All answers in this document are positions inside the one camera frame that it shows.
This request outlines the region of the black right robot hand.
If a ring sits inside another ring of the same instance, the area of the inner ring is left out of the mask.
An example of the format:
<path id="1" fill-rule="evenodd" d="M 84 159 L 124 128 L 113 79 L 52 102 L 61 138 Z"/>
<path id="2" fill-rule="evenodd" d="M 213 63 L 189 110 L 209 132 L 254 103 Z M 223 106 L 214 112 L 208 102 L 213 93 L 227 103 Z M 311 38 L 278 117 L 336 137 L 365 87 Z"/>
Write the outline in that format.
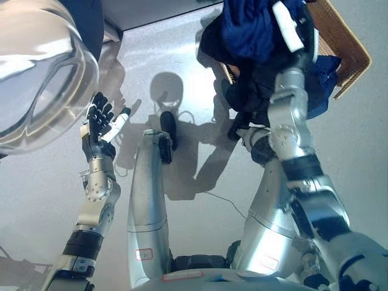
<path id="1" fill-rule="evenodd" d="M 306 56 L 316 63 L 319 50 L 319 31 L 315 27 L 307 6 L 309 1 L 300 1 L 300 14 L 294 20 L 290 10 L 282 1 L 274 1 L 272 12 L 278 24 L 281 36 L 289 52 L 297 56 Z"/>

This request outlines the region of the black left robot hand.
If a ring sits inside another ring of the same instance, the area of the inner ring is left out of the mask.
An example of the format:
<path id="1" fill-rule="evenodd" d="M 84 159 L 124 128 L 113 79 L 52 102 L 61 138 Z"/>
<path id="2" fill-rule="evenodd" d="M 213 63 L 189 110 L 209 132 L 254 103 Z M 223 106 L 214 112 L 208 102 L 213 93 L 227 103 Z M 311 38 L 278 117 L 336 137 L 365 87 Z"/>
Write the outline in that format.
<path id="1" fill-rule="evenodd" d="M 124 107 L 115 116 L 112 108 L 101 92 L 93 97 L 88 107 L 86 119 L 81 126 L 82 151 L 87 162 L 98 156 L 108 156 L 112 160 L 116 156 L 112 140 L 128 121 L 131 109 Z"/>

